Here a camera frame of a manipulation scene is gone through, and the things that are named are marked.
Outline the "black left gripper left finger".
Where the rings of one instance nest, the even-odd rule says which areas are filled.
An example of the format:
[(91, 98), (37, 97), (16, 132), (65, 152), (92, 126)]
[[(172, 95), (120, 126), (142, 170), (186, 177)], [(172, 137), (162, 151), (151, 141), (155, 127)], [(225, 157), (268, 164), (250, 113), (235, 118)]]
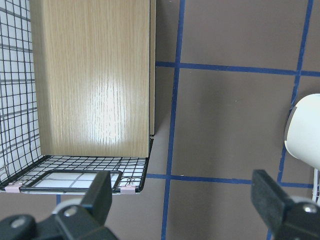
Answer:
[(105, 222), (112, 205), (109, 171), (96, 174), (79, 203), (60, 207), (54, 220), (64, 240), (111, 240), (113, 233)]

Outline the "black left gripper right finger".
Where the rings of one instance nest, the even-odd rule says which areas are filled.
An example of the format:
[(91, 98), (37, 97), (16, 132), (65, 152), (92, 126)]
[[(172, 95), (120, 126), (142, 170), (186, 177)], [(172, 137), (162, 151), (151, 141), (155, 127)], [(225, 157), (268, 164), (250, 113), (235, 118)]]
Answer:
[(251, 202), (275, 240), (320, 238), (320, 206), (305, 197), (289, 196), (263, 169), (252, 173)]

